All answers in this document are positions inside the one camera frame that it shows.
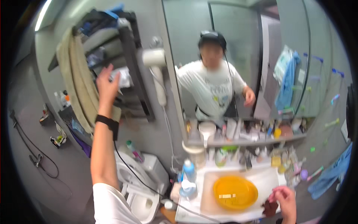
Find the white hair dryer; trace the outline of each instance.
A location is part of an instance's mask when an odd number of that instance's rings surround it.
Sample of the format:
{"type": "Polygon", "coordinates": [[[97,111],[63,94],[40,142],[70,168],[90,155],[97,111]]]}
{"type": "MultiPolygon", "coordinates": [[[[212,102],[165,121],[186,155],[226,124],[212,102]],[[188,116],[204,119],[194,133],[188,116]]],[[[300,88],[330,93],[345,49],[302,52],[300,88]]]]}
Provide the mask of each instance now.
{"type": "Polygon", "coordinates": [[[163,73],[161,72],[161,68],[166,66],[164,49],[156,48],[143,50],[142,59],[144,65],[149,67],[152,72],[159,104],[164,107],[166,105],[166,95],[163,73]]]}

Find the white t-shirt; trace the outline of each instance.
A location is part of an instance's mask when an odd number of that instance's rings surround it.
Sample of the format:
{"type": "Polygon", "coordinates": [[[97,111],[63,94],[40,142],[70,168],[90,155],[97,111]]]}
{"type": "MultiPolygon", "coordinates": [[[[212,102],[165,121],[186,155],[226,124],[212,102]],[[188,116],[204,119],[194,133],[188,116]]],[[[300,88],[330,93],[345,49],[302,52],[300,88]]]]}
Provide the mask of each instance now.
{"type": "Polygon", "coordinates": [[[247,86],[230,63],[229,68],[230,72],[227,62],[222,60],[217,70],[208,70],[202,61],[198,60],[178,69],[179,88],[187,89],[200,108],[195,113],[197,119],[222,117],[232,100],[233,92],[242,93],[247,86]]]}
{"type": "Polygon", "coordinates": [[[96,224],[141,224],[123,195],[108,184],[93,185],[93,201],[96,224]]]}

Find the sink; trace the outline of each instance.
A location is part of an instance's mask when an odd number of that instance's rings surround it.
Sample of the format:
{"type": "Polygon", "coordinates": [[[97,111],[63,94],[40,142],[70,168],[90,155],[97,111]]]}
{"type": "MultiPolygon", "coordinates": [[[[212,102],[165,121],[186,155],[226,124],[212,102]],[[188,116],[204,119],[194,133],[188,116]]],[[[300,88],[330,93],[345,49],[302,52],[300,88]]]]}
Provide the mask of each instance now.
{"type": "Polygon", "coordinates": [[[269,197],[272,189],[279,185],[285,185],[286,180],[283,174],[277,172],[277,168],[271,167],[270,159],[262,163],[253,161],[252,169],[249,171],[246,171],[246,168],[239,165],[238,162],[229,162],[219,168],[213,161],[207,161],[205,167],[197,171],[196,184],[198,196],[191,201],[181,197],[179,204],[188,210],[206,216],[206,218],[178,207],[175,216],[177,222],[225,223],[233,221],[244,223],[263,218],[261,205],[269,197]],[[241,211],[231,211],[220,207],[214,198],[213,185],[223,176],[240,176],[252,182],[258,190],[257,201],[251,207],[241,211]]]}
{"type": "Polygon", "coordinates": [[[249,171],[214,171],[204,175],[203,194],[200,202],[200,213],[205,215],[235,215],[244,213],[262,214],[261,205],[266,201],[272,189],[280,185],[276,168],[261,168],[249,171]],[[213,192],[214,183],[224,176],[240,176],[252,182],[258,190],[257,201],[249,208],[231,211],[222,208],[216,201],[213,192]]]}

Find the purple cloth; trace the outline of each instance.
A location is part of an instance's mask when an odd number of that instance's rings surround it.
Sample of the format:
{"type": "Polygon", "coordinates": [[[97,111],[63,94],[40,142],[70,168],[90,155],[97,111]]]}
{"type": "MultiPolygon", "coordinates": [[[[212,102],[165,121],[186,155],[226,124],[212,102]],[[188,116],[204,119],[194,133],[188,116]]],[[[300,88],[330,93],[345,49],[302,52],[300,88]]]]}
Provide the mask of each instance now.
{"type": "Polygon", "coordinates": [[[82,150],[84,151],[84,153],[87,155],[88,158],[91,157],[91,150],[92,147],[87,145],[84,141],[82,141],[81,139],[79,139],[76,134],[70,129],[70,127],[68,127],[69,131],[71,132],[71,134],[73,135],[74,139],[77,141],[77,143],[81,146],[82,150]]]}

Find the door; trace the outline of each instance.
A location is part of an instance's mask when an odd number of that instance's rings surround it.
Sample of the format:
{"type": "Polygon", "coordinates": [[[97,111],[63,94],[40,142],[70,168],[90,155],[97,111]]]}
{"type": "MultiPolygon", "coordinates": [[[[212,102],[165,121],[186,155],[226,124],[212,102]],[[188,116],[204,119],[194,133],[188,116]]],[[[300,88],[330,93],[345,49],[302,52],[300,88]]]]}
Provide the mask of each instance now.
{"type": "Polygon", "coordinates": [[[257,97],[254,117],[267,119],[274,107],[278,82],[273,76],[274,67],[281,53],[281,25],[280,21],[261,16],[262,21],[262,77],[261,89],[257,97]]]}

